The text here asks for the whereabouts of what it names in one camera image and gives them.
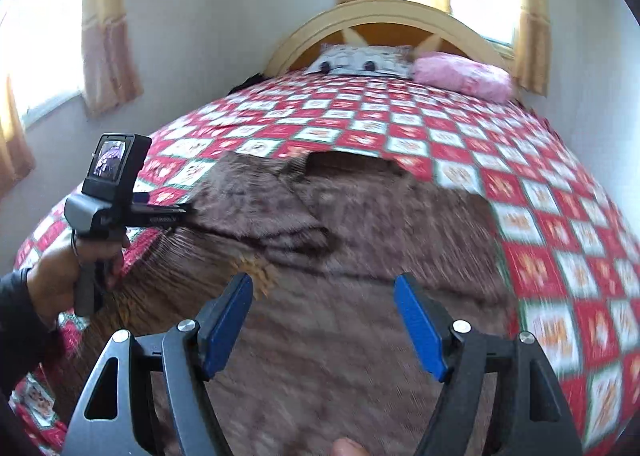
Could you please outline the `left forearm in dark sleeve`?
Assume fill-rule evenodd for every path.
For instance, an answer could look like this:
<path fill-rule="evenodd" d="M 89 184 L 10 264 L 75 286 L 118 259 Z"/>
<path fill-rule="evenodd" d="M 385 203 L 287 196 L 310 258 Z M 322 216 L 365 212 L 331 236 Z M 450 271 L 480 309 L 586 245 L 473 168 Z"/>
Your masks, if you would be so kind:
<path fill-rule="evenodd" d="M 29 268 L 1 277 L 1 392 L 8 398 L 16 385 L 40 364 L 54 339 L 56 324 L 37 314 L 27 288 Z"/>

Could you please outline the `person's left hand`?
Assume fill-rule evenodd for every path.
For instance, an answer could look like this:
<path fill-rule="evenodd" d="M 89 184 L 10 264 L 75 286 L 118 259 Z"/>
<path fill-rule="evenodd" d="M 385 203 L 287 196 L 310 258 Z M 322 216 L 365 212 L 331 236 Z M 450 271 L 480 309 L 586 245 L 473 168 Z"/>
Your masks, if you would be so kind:
<path fill-rule="evenodd" d="M 32 305 L 43 323 L 51 327 L 58 314 L 74 303 L 74 285 L 83 264 L 96 261 L 111 263 L 106 276 L 108 290 L 114 289 L 122 277 L 124 251 L 130 246 L 126 235 L 119 240 L 73 239 L 67 246 L 47 252 L 27 274 L 27 289 Z"/>

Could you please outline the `person's right hand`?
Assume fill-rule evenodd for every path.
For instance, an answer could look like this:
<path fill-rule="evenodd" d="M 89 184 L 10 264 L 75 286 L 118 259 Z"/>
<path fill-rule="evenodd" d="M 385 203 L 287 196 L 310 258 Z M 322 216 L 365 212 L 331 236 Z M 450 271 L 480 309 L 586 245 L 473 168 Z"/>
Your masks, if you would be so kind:
<path fill-rule="evenodd" d="M 370 456 L 370 453 L 358 442 L 341 438 L 332 444 L 331 456 Z"/>

